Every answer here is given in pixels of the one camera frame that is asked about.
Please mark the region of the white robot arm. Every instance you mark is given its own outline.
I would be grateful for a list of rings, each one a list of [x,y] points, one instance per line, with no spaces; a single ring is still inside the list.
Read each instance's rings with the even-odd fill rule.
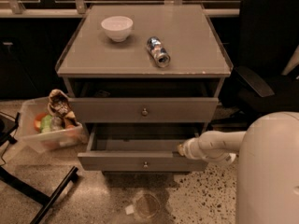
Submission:
[[[238,161],[235,224],[299,224],[298,112],[265,115],[242,132],[205,132],[178,153],[223,166]]]

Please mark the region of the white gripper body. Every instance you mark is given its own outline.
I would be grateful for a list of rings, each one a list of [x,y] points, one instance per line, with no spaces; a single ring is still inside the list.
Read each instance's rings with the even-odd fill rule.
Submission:
[[[182,144],[183,155],[190,160],[206,160],[206,153],[200,147],[201,142],[199,138],[192,138],[186,140]]]

